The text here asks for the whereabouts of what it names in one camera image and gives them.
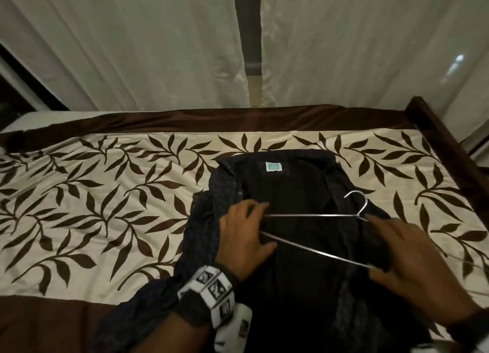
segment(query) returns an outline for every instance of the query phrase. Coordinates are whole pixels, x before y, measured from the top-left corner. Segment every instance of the person's right hand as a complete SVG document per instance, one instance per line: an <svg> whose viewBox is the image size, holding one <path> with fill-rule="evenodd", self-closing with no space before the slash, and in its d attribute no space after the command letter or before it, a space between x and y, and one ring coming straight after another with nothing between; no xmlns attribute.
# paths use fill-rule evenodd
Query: person's right hand
<svg viewBox="0 0 489 353"><path fill-rule="evenodd" d="M467 319L480 307L443 260L429 236L398 219L368 215L391 253L391 269L370 269L370 279L418 307L426 317L448 326Z"/></svg>

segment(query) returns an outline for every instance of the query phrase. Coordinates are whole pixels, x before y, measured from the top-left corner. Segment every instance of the white and teal label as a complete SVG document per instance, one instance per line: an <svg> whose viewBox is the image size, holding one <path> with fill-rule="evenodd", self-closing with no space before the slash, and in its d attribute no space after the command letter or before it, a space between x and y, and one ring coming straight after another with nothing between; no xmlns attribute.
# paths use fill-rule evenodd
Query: white and teal label
<svg viewBox="0 0 489 353"><path fill-rule="evenodd" d="M266 171L282 171L282 164L279 162L267 162Z"/></svg>

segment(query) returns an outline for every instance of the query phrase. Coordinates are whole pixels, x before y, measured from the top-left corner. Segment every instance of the white curtain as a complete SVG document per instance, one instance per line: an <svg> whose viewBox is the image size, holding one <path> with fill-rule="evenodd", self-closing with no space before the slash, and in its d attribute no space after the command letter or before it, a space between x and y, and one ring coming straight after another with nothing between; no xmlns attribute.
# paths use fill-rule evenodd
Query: white curtain
<svg viewBox="0 0 489 353"><path fill-rule="evenodd" d="M462 140L489 118L489 0L262 0L263 105L404 109Z"/></svg>
<svg viewBox="0 0 489 353"><path fill-rule="evenodd" d="M0 41L70 110L248 107L234 0L0 0Z"/></svg>

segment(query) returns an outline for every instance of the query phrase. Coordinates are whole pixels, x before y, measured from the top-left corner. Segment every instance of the forearm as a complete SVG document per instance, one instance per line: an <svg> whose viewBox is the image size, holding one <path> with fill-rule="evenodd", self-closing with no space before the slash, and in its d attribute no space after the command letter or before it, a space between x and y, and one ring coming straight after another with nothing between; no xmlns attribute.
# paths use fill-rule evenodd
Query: forearm
<svg viewBox="0 0 489 353"><path fill-rule="evenodd" d="M173 312L131 353L199 352L209 337L210 330L210 323L193 327Z"/></svg>

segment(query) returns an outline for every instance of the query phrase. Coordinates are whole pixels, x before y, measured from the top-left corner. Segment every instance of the hanger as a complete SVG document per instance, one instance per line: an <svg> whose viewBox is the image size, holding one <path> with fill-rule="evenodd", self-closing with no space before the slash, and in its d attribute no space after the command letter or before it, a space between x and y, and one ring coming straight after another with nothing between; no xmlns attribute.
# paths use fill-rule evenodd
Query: hanger
<svg viewBox="0 0 489 353"><path fill-rule="evenodd" d="M368 220L366 220L365 218L362 218L360 216L360 214L362 213L362 211L368 205L368 198L367 198L367 196L362 191L350 191L343 198L346 198L346 197L348 197L349 195L351 195L353 193L361 194L363 196L363 198L365 199L365 203L363 204L362 208L356 214L265 214L264 216L270 217L270 218L282 218L282 217L285 217L285 218L286 217L295 217L295 218L298 218L298 217L305 217L305 216L307 216L307 217L309 217L309 216L341 216L341 217L354 216L354 217L356 217L356 218L358 218L360 220L363 220L365 222L368 222Z"/></svg>
<svg viewBox="0 0 489 353"><path fill-rule="evenodd" d="M341 217L345 217L345 216L354 216L354 217L357 217L358 219L360 220L363 220L363 221L366 221L368 222L368 220L366 220L365 218L362 218L360 216L360 214L362 213L362 211L367 207L368 205L368 198L367 196L362 192L362 191L350 191L348 192L344 198L348 197L349 195L351 195L352 193L357 193L357 194L361 194L363 196L363 198L365 199L365 203L363 204L362 208L358 211L358 213L356 214L265 214L264 216L267 216L267 217L271 217L271 218L280 218L280 217L309 217L309 216L341 216ZM289 241L287 239L282 239L281 237L278 237L278 236L275 236L275 235L272 235L268 232L264 232L264 231L260 231L260 233L262 235L265 235L267 237L270 237L272 239L275 239L277 241L280 241L280 242L283 242L283 243L287 243L289 245L292 245L292 246L295 246L295 247L298 247L300 249L303 249L303 250L307 250L307 251L311 251L313 253L316 253L316 254L319 254L319 255L323 255L325 257L331 257L333 259L336 259L336 260L339 260L339 261L342 261L342 262L346 262L346 263L350 263L350 264L354 264L354 265L358 265L360 267L364 267L364 268L375 268L373 267L372 265L370 264L363 264L363 263L358 263L358 262L354 262L352 260L349 260L349 259L345 259L344 257L337 257L336 255L332 255L332 254L328 254L328 253L325 253L323 251L319 251L319 250L316 250L316 249L312 249L310 247L307 247L307 246L304 246L304 245L300 245L298 243L295 243L295 242L292 242L292 241Z"/></svg>

